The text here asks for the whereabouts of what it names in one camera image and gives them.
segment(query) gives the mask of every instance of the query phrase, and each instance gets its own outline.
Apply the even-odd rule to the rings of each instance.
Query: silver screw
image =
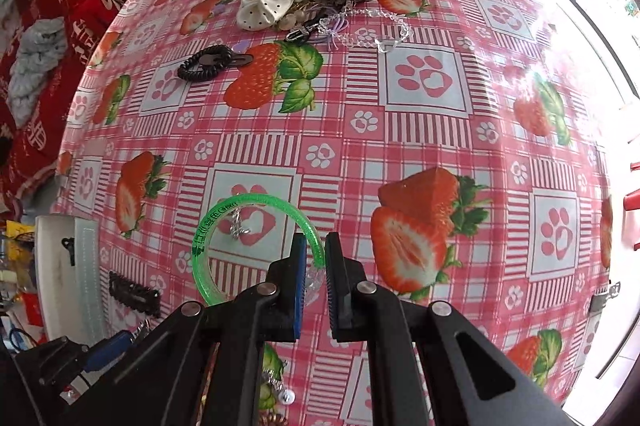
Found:
[[[271,296],[272,294],[274,294],[274,292],[277,291],[278,288],[275,284],[265,281],[259,284],[255,289],[261,296]]]
[[[187,316],[188,318],[192,318],[194,316],[197,316],[198,314],[200,314],[201,310],[202,310],[202,305],[200,305],[199,303],[197,303],[195,301],[187,301],[187,303],[185,303],[180,308],[180,311],[182,312],[182,314],[184,316]]]
[[[373,283],[372,281],[358,282],[358,284],[356,285],[356,289],[358,289],[358,291],[362,292],[363,294],[373,294],[375,291],[378,290],[378,288],[376,287],[376,284]]]
[[[451,314],[451,305],[446,301],[436,301],[431,305],[431,311],[438,316],[449,316]]]

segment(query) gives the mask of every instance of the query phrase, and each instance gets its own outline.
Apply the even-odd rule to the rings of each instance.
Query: tablecloth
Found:
[[[238,3],[128,0],[78,88],[57,210],[100,222],[111,329],[141,316],[109,297],[110,270],[157,288],[163,316],[199,298],[191,240],[220,199],[253,191],[289,200],[322,235],[338,231],[345,255],[381,284],[371,221],[383,205],[383,225],[396,218],[418,234],[444,226],[436,283],[413,296],[451,302],[561,402],[597,326],[588,307],[607,284],[600,235],[609,218],[604,156],[542,0],[380,0],[412,27],[387,54],[273,44],[284,34],[236,27]],[[395,30],[380,18],[348,28],[363,42]],[[184,59],[219,43],[260,66],[178,79]],[[255,107],[233,108],[247,102]],[[414,174],[406,186],[424,197],[426,216],[402,198],[398,181]],[[450,222],[438,224],[443,200]],[[252,232],[234,241],[223,226],[210,250],[213,277],[232,295],[264,279],[294,232],[268,208],[243,211]],[[295,345],[276,346],[298,396],[289,419],[371,424],[366,350],[332,339],[325,299],[308,302]]]

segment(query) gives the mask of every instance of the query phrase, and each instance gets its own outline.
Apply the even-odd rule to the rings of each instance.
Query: black coiled hair tie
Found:
[[[202,59],[203,56],[212,56],[212,58]],[[212,80],[232,63],[233,58],[234,52],[226,45],[207,47],[180,65],[178,77],[193,83]],[[191,70],[198,65],[202,67],[201,70]]]

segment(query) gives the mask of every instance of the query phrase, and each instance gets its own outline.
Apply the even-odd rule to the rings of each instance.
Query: green bangle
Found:
[[[213,206],[200,221],[196,234],[193,237],[193,245],[191,247],[193,279],[204,301],[208,305],[217,305],[227,301],[225,295],[220,292],[214,283],[209,268],[207,247],[209,246],[211,235],[216,229],[220,219],[224,218],[228,213],[238,209],[240,206],[251,206],[255,204],[269,206],[286,213],[293,218],[295,223],[300,227],[306,236],[307,243],[311,246],[311,253],[314,258],[313,268],[307,269],[305,286],[307,289],[316,290],[319,288],[319,273],[320,270],[324,269],[324,249],[322,248],[318,231],[313,224],[299,209],[285,200],[262,193],[243,193],[222,200]]]

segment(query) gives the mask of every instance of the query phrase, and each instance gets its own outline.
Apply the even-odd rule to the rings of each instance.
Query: black hair clip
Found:
[[[213,45],[196,52],[178,68],[180,79],[190,82],[209,81],[227,67],[242,67],[254,60],[251,54],[236,54],[226,45]],[[191,70],[200,66],[200,70]]]
[[[320,20],[329,16],[326,9],[322,9],[311,20],[305,21],[300,28],[293,29],[289,34],[284,37],[284,41],[288,43],[295,43],[296,45],[303,45],[308,42],[311,35],[318,30]]]
[[[155,318],[160,317],[160,292],[114,271],[109,271],[109,294],[130,309]]]

